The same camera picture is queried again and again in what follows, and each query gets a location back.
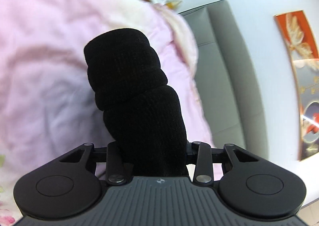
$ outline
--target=pink blanket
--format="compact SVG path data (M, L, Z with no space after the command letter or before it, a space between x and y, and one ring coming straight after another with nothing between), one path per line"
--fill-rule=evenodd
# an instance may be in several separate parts
M0 225L21 216L12 191L22 175L82 143L112 140L83 55L109 30L148 37L180 98L188 140L212 144L192 76L193 35L181 17L159 9L142 0L0 0Z

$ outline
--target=butterfly painting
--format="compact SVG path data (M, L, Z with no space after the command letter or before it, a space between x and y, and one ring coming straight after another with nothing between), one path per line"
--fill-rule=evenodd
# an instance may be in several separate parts
M291 59L300 110L300 160L319 153L319 58L303 11L275 16Z

